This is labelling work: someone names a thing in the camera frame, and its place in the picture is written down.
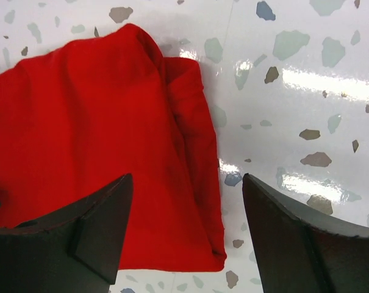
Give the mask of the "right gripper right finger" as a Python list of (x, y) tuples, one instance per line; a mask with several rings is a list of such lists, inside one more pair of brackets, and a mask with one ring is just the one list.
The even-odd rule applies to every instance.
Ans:
[(369, 292), (369, 228), (326, 215), (253, 175), (243, 201), (264, 292)]

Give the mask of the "red t shirt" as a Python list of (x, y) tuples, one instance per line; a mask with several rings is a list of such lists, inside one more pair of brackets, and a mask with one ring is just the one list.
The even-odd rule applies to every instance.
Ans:
[(0, 227), (130, 173), (121, 269), (219, 272), (217, 140), (199, 63), (140, 27), (75, 40), (0, 74)]

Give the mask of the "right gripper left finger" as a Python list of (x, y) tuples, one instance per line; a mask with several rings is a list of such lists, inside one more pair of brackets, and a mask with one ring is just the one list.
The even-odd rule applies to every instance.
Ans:
[(132, 196), (128, 174), (52, 213), (0, 228), (0, 292), (108, 292)]

